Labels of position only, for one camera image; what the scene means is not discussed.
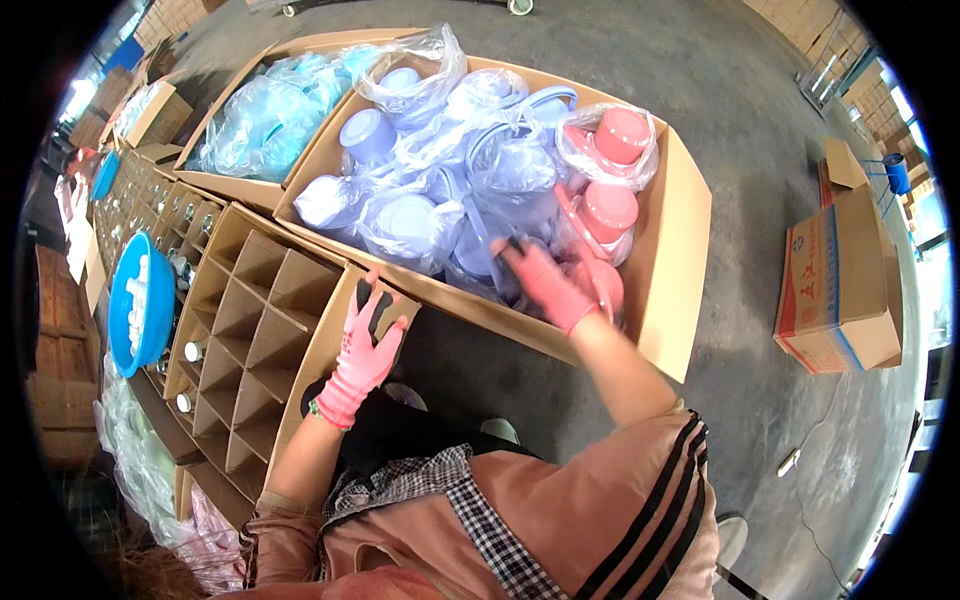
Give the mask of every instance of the bracelet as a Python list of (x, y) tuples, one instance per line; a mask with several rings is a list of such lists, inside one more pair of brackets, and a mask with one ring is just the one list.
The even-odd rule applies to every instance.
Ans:
[[(320, 419), (320, 420), (326, 420), (326, 419), (324, 418), (324, 416), (320, 414), (320, 407), (317, 406), (317, 399), (316, 399), (316, 398), (311, 399), (311, 400), (307, 403), (307, 406), (310, 407), (310, 412), (313, 414), (314, 417), (316, 417), (317, 419)], [(344, 428), (344, 427), (337, 427), (337, 428), (340, 429), (341, 431), (343, 431), (344, 433), (347, 433), (350, 429), (352, 429), (352, 427), (346, 427), (346, 428)]]

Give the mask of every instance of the plaid collar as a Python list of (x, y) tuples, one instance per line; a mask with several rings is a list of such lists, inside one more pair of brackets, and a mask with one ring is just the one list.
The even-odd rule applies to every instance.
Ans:
[(390, 461), (364, 479), (350, 467), (337, 479), (324, 504), (318, 536), (320, 581), (326, 577), (323, 533), (363, 511), (430, 493), (445, 494), (480, 555), (511, 598), (566, 598), (533, 555), (520, 543), (470, 474), (469, 444), (452, 446), (433, 458)]

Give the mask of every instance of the caster wheel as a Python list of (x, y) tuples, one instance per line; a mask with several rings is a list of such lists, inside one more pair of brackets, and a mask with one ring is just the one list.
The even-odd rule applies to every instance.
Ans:
[(507, 0), (507, 10), (515, 16), (530, 14), (534, 9), (534, 0)]

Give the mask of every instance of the gray floor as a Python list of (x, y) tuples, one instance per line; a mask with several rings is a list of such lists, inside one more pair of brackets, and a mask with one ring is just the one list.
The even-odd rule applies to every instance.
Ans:
[[(821, 136), (847, 139), (858, 156), (876, 151), (842, 112), (826, 122), (817, 116), (792, 81), (807, 68), (804, 57), (736, 0), (550, 0), (525, 18), (510, 17), (502, 5), (371, 0), (293, 19), (251, 17), (244, 2), (232, 0), (180, 45), (179, 67), (197, 69), (184, 82), (186, 99), (208, 105), (218, 85), (275, 41), (440, 21), (452, 24), (470, 54), (610, 92), (679, 132), (713, 192), (700, 323), (681, 392), (710, 424), (717, 513), (736, 512), (750, 523), (733, 570), (772, 598), (835, 597), (797, 494), (817, 541), (846, 578), (893, 489), (923, 368), (916, 273), (900, 218), (892, 212), (887, 221), (902, 265), (902, 367), (813, 377), (780, 351), (771, 332), (784, 231), (819, 208), (813, 165), (823, 156)], [(584, 372), (436, 311), (417, 317), (400, 368), (432, 410), (472, 422), (506, 416), (547, 460), (563, 463), (612, 428)], [(778, 464), (834, 396), (799, 473), (778, 479)], [(739, 597), (725, 582), (715, 592)]]

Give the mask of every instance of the hand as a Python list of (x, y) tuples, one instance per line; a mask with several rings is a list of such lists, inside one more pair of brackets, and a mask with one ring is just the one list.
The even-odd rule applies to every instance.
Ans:
[(379, 343), (374, 341), (383, 311), (394, 303), (393, 296), (382, 291), (371, 296), (377, 275), (374, 269), (357, 282), (344, 322), (337, 370), (314, 400), (315, 414), (339, 429), (353, 426), (360, 403), (387, 377), (407, 326), (406, 316), (400, 316)]
[(503, 256), (516, 273), (520, 285), (536, 302), (551, 323), (570, 335), (570, 330), (587, 314), (599, 309), (597, 303), (584, 295), (566, 278), (557, 263), (540, 246), (524, 240), (508, 242), (497, 239), (491, 243), (494, 254)]

